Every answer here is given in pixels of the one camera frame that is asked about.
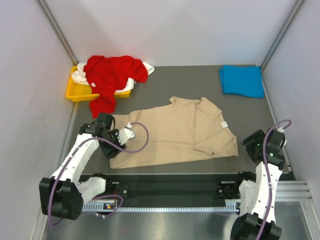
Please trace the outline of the beige t shirt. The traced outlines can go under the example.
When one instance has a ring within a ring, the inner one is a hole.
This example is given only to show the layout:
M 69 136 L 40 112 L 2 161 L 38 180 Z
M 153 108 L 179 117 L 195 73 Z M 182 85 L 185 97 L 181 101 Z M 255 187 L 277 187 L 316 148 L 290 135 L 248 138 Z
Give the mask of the beige t shirt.
M 115 115 L 116 127 L 133 125 L 135 138 L 127 142 L 130 151 L 110 160 L 112 169 L 157 166 L 216 158 L 237 157 L 236 136 L 228 128 L 223 112 L 207 98 L 173 96 L 170 104 Z

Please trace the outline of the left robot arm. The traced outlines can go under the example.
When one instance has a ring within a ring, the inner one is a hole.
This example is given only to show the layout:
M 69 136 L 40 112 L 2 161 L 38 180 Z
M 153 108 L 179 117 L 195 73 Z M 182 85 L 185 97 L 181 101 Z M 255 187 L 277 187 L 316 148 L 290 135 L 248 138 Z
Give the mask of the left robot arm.
M 76 220 L 84 204 L 97 196 L 109 198 L 114 191 L 110 177 L 95 173 L 80 182 L 82 172 L 97 149 L 101 149 L 107 159 L 115 158 L 134 136 L 128 126 L 116 129 L 115 118 L 107 113 L 101 113 L 92 123 L 83 124 L 63 163 L 51 177 L 44 177 L 39 183 L 42 213 Z

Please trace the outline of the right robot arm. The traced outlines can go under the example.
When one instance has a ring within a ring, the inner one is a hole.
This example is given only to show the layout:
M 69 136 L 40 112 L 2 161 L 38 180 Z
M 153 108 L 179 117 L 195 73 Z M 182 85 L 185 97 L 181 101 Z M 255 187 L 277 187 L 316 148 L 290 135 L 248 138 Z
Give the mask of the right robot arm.
M 285 157 L 280 153 L 286 144 L 282 129 L 265 135 L 259 129 L 244 138 L 241 144 L 256 164 L 255 173 L 242 172 L 233 185 L 240 198 L 239 217 L 233 223 L 232 240 L 278 240 L 282 229 L 276 225 L 275 199 L 283 173 Z

